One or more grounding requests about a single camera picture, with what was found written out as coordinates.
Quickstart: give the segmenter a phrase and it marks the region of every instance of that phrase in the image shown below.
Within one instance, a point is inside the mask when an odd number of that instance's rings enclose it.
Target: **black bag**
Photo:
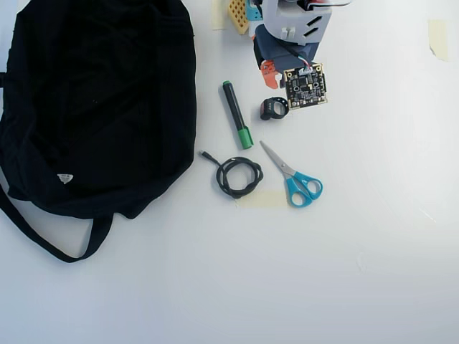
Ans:
[[[135,218],[190,167],[195,69],[180,0],[32,0],[0,75],[0,165],[10,197],[94,219],[86,253],[41,238],[0,188],[1,209],[57,258],[90,257],[114,213]]]

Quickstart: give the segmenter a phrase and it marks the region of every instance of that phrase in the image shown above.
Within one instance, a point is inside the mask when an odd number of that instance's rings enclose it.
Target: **black circuit board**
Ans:
[[[311,71],[302,67],[286,70],[284,80],[290,110],[327,102],[327,87],[321,63],[313,64]]]

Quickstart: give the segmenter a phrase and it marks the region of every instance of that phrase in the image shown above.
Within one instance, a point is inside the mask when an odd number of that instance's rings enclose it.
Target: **bag handle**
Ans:
[[[18,212],[13,203],[9,200],[5,191],[0,187],[0,208],[4,213],[13,221],[14,224],[24,233],[29,239],[36,244],[40,245],[43,249],[46,249],[50,254],[66,263],[74,263],[80,260],[91,257],[99,249],[105,238],[110,231],[113,215],[101,217],[93,220],[93,227],[91,228],[91,235],[89,238],[89,244],[87,245],[86,252],[80,258],[74,258],[66,255],[58,248],[51,245],[49,242],[41,238],[33,228],[27,223],[27,221]]]

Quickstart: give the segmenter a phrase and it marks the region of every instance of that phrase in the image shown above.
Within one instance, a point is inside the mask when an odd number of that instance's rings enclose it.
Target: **tape strip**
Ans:
[[[282,191],[256,191],[236,200],[240,208],[285,208],[289,207],[287,194]]]
[[[429,20],[429,44],[438,59],[448,61],[448,23],[445,20]]]
[[[212,0],[212,30],[223,30],[225,27],[225,19],[227,18],[227,7],[225,0]]]

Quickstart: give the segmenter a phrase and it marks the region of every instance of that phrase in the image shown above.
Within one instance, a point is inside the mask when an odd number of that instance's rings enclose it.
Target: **yellow perforated piece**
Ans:
[[[228,15],[239,34],[245,34],[249,29],[249,21],[245,15],[245,0],[231,0]]]

